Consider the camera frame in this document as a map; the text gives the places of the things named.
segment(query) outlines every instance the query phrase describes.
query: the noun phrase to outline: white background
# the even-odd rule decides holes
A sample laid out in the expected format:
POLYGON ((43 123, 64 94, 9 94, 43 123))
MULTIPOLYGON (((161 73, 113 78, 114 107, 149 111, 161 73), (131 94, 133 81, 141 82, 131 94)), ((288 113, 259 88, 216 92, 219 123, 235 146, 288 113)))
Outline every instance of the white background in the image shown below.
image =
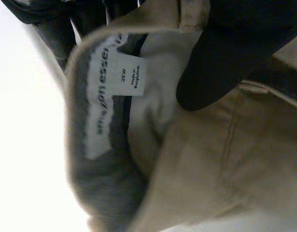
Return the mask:
POLYGON ((67 187, 63 97, 23 25, 0 1, 0 232, 85 232, 67 187))

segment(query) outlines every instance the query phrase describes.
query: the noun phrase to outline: size tag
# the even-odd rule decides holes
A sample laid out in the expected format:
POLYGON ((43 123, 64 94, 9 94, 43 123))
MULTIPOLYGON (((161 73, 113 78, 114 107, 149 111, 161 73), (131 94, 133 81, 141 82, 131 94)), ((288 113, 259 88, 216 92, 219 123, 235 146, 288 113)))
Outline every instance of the size tag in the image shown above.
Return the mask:
POLYGON ((142 96, 147 61, 144 58, 117 53, 117 72, 111 78, 113 95, 142 96))

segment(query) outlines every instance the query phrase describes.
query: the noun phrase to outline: clothing label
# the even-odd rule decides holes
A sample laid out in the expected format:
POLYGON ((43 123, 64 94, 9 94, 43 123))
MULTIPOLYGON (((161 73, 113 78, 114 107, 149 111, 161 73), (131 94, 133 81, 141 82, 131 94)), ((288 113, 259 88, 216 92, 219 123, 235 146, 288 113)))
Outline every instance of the clothing label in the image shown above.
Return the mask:
POLYGON ((147 62, 144 58, 117 53, 117 74, 112 79, 114 95, 142 96, 147 62))
POLYGON ((117 48, 128 36, 109 37, 90 55, 87 76, 89 101, 85 149, 88 159, 96 159, 112 149, 110 123, 113 116, 113 77, 117 76, 117 48))

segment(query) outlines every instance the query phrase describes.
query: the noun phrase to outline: seam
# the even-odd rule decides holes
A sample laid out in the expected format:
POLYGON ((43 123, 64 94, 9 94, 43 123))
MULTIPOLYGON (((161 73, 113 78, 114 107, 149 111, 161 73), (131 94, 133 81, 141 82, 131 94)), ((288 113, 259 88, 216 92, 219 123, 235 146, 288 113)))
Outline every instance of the seam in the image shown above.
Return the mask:
POLYGON ((222 175, 223 171, 227 170, 227 167, 228 167, 228 164, 229 164, 230 145, 232 143, 234 130, 235 130, 235 127, 236 127, 236 121, 237 121, 237 117, 238 117, 239 105, 240 105, 242 100, 243 100, 242 94, 238 93, 238 96, 237 96, 237 99, 236 99, 236 102, 235 102, 235 106, 234 106, 234 109, 232 111, 231 120, 230 120, 230 123, 229 123, 228 132, 227 132, 227 138, 226 138, 226 142, 225 142, 223 153, 222 153, 221 175, 222 175))

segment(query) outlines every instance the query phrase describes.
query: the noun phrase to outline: gray fabric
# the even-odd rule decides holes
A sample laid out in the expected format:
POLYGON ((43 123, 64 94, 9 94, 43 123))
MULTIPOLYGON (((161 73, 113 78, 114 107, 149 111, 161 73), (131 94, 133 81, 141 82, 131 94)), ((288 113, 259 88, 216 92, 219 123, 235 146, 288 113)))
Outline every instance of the gray fabric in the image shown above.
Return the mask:
MULTIPOLYGON (((130 37, 120 51, 132 53, 140 39, 141 36, 130 37)), ((114 115, 110 124, 110 141, 113 149, 96 160, 85 157, 83 139, 88 115, 87 72, 90 54, 98 47, 99 42, 95 42, 85 50, 76 64, 74 106, 69 108, 71 111, 68 136, 72 150, 68 157, 69 175, 75 193, 84 208, 90 214, 98 211, 109 231, 121 231, 125 230, 136 213, 147 184, 129 154, 127 137, 123 129, 125 97, 113 97, 114 115)))

